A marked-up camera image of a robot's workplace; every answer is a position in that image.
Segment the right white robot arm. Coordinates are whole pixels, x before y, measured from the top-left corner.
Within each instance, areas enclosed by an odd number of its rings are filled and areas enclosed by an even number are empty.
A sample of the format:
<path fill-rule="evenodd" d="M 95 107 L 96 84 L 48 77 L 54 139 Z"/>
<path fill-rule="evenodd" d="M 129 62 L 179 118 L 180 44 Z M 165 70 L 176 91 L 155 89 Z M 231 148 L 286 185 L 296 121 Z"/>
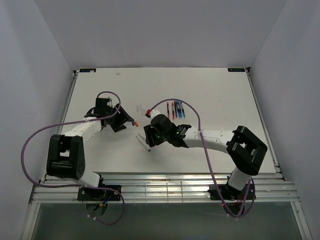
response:
<path fill-rule="evenodd" d="M 227 184 L 226 194 L 237 199 L 244 193 L 252 176 L 258 175 L 268 147 L 247 127 L 239 125 L 233 131 L 199 130 L 188 125 L 175 125 L 159 111 L 146 114 L 150 124 L 143 127 L 149 147 L 164 142 L 176 148 L 203 148 L 228 154 L 235 164 Z"/>

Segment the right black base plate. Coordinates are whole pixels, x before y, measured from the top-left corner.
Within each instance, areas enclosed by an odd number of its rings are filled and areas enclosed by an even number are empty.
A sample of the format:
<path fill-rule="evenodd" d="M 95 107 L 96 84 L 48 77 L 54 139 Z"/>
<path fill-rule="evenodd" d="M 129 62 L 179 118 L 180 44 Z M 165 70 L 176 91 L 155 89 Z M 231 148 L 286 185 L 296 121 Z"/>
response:
<path fill-rule="evenodd" d="M 245 185 L 245 187 L 242 189 L 242 191 L 237 190 L 231 190 L 228 188 L 227 184 L 219 184 L 218 189 L 220 191 L 221 196 L 226 201 L 240 201 L 243 200 L 247 191 L 248 184 Z M 249 190 L 247 193 L 247 200 L 256 199 L 256 194 L 254 190 L 255 185 L 250 184 Z M 209 198 L 211 200 L 220 200 L 220 196 L 218 194 L 218 190 L 216 189 L 216 186 L 214 184 L 210 184 L 208 187 L 207 192 L 209 193 Z"/>

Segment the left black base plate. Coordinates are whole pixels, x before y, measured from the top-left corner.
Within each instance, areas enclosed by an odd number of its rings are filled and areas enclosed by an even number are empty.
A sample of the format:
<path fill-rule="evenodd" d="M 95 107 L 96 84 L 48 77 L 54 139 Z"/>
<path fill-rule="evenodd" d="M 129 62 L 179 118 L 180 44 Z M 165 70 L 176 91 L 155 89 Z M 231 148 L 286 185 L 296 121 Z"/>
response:
<path fill-rule="evenodd" d="M 104 202 L 106 200 L 108 201 L 120 201 L 121 197 L 118 193 L 114 191 L 106 191 L 101 189 L 92 189 L 87 187 L 81 187 L 78 190 L 77 194 L 77 200 L 82 202 L 93 202 L 93 201 L 99 201 Z"/>

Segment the purple capped marker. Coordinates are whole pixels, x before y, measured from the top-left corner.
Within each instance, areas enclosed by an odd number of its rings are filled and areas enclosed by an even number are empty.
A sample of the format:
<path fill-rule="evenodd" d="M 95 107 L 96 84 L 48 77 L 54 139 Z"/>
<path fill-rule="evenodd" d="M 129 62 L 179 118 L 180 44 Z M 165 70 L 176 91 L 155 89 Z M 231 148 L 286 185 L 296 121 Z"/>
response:
<path fill-rule="evenodd" d="M 148 151 L 151 151 L 150 146 L 146 143 L 146 141 L 142 140 L 141 138 L 138 137 L 138 135 L 136 136 L 137 140 L 139 141 L 139 143 Z"/>

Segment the left blue label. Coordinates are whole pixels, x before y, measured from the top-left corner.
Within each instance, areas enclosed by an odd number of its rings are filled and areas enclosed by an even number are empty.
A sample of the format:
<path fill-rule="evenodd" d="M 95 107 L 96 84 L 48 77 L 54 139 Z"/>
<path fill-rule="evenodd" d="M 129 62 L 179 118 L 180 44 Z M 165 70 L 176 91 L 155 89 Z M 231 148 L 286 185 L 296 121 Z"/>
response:
<path fill-rule="evenodd" d="M 81 68 L 79 70 L 80 73 L 95 73 L 96 72 L 96 68 Z"/>

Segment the aluminium frame rails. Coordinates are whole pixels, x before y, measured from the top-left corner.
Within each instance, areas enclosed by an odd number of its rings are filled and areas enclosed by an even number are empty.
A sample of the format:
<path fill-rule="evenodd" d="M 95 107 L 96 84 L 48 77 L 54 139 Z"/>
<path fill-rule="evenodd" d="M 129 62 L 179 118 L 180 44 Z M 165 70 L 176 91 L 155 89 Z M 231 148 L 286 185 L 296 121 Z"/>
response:
<path fill-rule="evenodd" d="M 209 174 L 104 174 L 104 183 L 120 185 L 126 203 L 208 203 Z M 280 173 L 259 174 L 253 179 L 256 202 L 297 202 L 299 194 Z M 76 203 L 79 189 L 69 180 L 46 176 L 47 188 L 33 188 L 30 203 Z"/>

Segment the green pen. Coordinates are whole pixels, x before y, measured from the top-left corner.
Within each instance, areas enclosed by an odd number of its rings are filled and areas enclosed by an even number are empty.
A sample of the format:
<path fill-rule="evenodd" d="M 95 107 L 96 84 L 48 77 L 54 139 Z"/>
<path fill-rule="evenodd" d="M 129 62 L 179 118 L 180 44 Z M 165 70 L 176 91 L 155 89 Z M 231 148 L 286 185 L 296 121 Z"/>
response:
<path fill-rule="evenodd" d="M 184 110 L 184 105 L 183 103 L 180 101 L 180 108 L 181 108 L 181 112 L 182 112 L 182 115 L 183 115 L 183 118 L 186 118 L 186 114 L 185 114 L 185 110 Z"/>

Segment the blue label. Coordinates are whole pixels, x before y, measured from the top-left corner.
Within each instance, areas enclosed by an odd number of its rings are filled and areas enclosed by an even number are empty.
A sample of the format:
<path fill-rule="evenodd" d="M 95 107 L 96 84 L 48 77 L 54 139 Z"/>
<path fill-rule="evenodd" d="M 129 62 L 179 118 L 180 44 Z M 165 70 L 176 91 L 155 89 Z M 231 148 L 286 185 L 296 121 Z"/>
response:
<path fill-rule="evenodd" d="M 95 73 L 96 72 L 96 68 L 81 68 L 79 70 L 80 73 Z"/>
<path fill-rule="evenodd" d="M 243 73 L 246 71 L 244 68 L 228 68 L 227 70 L 232 73 Z"/>

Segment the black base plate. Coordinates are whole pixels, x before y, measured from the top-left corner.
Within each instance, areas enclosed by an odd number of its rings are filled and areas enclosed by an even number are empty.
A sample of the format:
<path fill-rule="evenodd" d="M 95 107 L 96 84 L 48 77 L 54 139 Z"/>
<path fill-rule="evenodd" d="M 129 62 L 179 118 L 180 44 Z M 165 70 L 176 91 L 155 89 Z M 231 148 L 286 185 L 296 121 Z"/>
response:
<path fill-rule="evenodd" d="M 78 190 L 77 194 L 77 200 L 82 202 L 93 202 L 93 201 L 99 201 L 104 202 L 106 200 L 108 201 L 120 201 L 121 197 L 118 193 L 114 191 L 106 191 L 101 189 L 92 189 L 87 187 L 81 187 Z"/>
<path fill-rule="evenodd" d="M 240 201 L 243 200 L 247 191 L 248 184 L 245 185 L 245 187 L 242 189 L 242 191 L 237 190 L 231 190 L 228 188 L 227 184 L 219 184 L 218 189 L 220 191 L 221 196 L 226 201 Z M 247 193 L 247 200 L 256 199 L 256 194 L 254 190 L 255 185 L 250 184 L 249 190 Z M 218 194 L 218 190 L 216 189 L 216 186 L 214 184 L 210 184 L 208 187 L 207 192 L 209 193 L 209 198 L 211 200 L 220 200 L 220 196 Z"/>

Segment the dark blue pen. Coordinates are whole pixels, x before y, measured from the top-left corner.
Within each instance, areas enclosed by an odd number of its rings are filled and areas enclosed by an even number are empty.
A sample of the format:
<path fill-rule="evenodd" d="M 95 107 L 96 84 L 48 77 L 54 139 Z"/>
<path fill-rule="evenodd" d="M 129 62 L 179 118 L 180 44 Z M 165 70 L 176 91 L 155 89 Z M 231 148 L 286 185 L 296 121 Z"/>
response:
<path fill-rule="evenodd" d="M 178 110 L 177 110 L 177 103 L 176 103 L 176 101 L 174 101 L 173 104 L 174 104 L 175 118 L 178 119 L 179 116 L 178 116 Z"/>

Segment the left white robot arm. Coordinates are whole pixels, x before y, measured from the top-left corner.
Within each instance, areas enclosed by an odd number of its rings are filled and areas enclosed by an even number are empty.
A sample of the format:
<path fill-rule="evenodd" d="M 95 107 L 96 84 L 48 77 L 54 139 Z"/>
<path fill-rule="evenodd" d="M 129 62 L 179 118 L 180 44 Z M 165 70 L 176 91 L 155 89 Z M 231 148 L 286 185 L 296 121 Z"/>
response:
<path fill-rule="evenodd" d="M 88 193 L 95 200 L 102 199 L 106 195 L 106 187 L 101 184 L 99 174 L 86 168 L 85 143 L 107 126 L 115 133 L 126 129 L 126 122 L 134 124 L 135 120 L 119 104 L 113 106 L 110 98 L 97 97 L 95 106 L 84 115 L 84 123 L 63 134 L 51 136 L 46 174 L 89 186 Z"/>

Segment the orange red pen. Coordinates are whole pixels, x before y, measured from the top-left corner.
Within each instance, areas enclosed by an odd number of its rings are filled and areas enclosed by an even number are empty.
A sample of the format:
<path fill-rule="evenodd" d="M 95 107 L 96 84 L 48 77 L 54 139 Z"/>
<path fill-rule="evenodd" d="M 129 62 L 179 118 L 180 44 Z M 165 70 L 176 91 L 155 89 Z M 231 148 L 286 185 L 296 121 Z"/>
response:
<path fill-rule="evenodd" d="M 172 120 L 175 120 L 175 105 L 174 102 L 171 102 L 171 111 L 172 111 Z"/>

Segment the right blue label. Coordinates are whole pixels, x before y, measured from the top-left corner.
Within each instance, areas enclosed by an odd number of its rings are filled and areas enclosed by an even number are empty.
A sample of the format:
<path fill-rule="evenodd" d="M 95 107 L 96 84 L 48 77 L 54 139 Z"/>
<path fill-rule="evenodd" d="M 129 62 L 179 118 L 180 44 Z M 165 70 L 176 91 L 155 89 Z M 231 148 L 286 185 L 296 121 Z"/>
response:
<path fill-rule="evenodd" d="M 232 73 L 243 73 L 246 71 L 244 68 L 228 68 L 227 70 Z"/>

